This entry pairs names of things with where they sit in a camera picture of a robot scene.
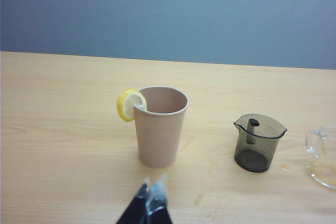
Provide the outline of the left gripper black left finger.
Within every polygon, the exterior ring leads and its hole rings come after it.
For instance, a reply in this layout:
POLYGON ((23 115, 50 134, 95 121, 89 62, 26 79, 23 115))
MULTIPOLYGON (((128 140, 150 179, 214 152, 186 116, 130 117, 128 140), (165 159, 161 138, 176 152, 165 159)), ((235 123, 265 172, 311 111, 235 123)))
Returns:
POLYGON ((150 179, 146 177, 132 198, 131 202, 118 219, 117 224, 122 223, 146 223, 146 202, 149 198, 150 179))

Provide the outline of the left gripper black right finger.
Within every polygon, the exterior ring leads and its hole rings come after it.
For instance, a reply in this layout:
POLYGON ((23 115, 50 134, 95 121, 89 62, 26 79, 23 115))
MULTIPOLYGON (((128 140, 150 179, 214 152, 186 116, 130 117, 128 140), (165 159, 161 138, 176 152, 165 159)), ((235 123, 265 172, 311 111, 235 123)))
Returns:
POLYGON ((163 174, 149 190, 149 196, 146 200, 146 222, 151 224, 172 224, 167 203, 167 174, 163 174))

